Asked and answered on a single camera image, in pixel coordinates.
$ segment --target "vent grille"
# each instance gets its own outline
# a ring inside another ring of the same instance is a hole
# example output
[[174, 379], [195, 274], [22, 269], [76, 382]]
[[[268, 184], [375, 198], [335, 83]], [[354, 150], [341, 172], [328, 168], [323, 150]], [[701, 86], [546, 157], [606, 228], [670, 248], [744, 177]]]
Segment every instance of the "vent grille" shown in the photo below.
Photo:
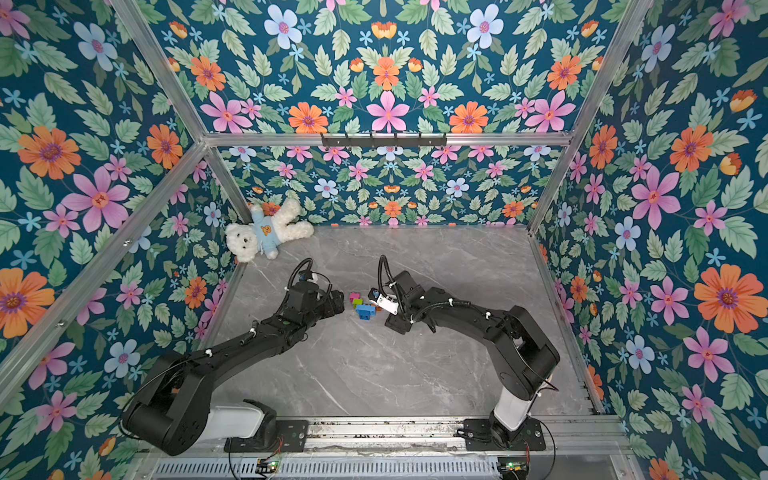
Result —
[[[260, 478], [258, 458], [232, 459], [239, 478]], [[498, 478], [496, 457], [285, 458], [272, 478]], [[165, 458], [153, 480], [232, 478], [226, 458]]]

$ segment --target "aluminum beam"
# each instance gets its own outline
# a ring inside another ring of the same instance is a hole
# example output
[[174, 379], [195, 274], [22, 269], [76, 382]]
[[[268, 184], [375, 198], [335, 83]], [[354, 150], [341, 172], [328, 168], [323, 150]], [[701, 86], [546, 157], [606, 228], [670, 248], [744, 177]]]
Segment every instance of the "aluminum beam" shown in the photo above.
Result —
[[630, 44], [634, 40], [637, 30], [640, 29], [645, 14], [653, 2], [654, 0], [630, 0], [627, 9], [624, 10], [624, 16], [621, 17], [614, 37], [611, 39], [611, 44], [608, 45], [608, 50], [605, 52], [603, 65], [600, 67], [592, 88], [589, 89], [587, 98], [584, 100], [576, 117], [574, 129], [571, 131], [573, 141], [568, 145], [563, 154], [560, 155], [549, 177], [547, 187], [539, 198], [536, 214], [528, 223], [528, 230], [531, 235], [534, 235], [538, 230], [547, 210], [549, 210], [554, 198], [557, 196], [560, 184], [568, 173], [568, 166], [576, 157], [581, 144], [584, 143], [584, 137], [586, 137], [587, 131], [594, 121], [594, 116], [598, 113], [598, 108], [608, 93], [608, 88], [611, 86], [621, 62], [624, 61], [624, 57], [629, 51]]

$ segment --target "gray marble surface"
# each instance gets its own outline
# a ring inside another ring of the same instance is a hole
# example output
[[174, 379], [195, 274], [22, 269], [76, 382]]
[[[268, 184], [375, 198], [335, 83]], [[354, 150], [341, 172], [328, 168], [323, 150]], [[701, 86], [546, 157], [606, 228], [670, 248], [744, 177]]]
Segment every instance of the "gray marble surface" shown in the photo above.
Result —
[[[392, 274], [409, 270], [425, 289], [440, 286], [488, 308], [521, 305], [561, 354], [553, 383], [533, 407], [539, 415], [590, 412], [591, 404], [566, 355], [535, 259], [521, 228], [317, 228], [308, 239], [280, 246], [275, 260], [249, 265], [217, 343], [269, 316], [283, 298], [288, 276], [312, 257], [348, 296], [376, 284], [379, 255]], [[487, 415], [502, 390], [488, 352], [449, 329], [432, 333], [417, 323], [409, 334], [384, 327], [386, 313], [369, 322], [347, 308], [309, 330], [306, 342], [234, 376], [214, 392], [215, 402], [256, 399], [278, 415]]]

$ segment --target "teddy bear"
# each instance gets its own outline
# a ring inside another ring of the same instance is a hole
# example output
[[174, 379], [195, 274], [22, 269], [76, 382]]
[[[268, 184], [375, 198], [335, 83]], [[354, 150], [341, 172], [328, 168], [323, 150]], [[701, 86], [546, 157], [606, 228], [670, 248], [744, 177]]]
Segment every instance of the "teddy bear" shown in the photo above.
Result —
[[261, 252], [272, 260], [277, 257], [277, 246], [291, 240], [311, 237], [315, 229], [310, 222], [290, 223], [301, 212], [298, 200], [286, 199], [272, 217], [264, 215], [261, 205], [253, 205], [250, 214], [253, 223], [227, 225], [227, 247], [238, 262], [250, 262]]

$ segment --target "wall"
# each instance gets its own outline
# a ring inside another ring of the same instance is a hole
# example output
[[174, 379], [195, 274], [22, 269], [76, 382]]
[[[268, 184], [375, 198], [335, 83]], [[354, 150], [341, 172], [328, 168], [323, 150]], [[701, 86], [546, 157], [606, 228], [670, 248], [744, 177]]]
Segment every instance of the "wall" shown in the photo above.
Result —
[[648, 15], [615, 112], [538, 232], [603, 404], [654, 480], [768, 475], [767, 12]]

